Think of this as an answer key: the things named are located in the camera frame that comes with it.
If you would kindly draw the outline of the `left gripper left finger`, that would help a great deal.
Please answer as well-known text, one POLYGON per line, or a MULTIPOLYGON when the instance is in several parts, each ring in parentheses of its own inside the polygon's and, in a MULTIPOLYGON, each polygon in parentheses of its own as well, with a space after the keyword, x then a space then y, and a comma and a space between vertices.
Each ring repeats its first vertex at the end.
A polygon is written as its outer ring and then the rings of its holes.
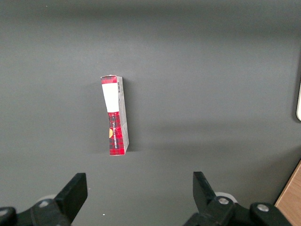
POLYGON ((0 224, 70 226, 86 199, 86 173, 77 173, 54 198, 44 198, 21 213, 17 213, 14 207, 1 207, 0 224))

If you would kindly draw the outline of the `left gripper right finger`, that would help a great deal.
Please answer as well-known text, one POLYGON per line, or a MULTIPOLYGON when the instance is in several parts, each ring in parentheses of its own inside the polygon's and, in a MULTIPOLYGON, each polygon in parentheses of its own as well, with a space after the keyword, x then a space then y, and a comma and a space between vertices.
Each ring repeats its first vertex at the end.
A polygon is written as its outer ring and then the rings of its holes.
POLYGON ((290 226, 281 211, 270 203, 255 202, 244 208, 224 195, 216 195, 205 175, 193 173, 193 198, 198 212, 185 226, 290 226))

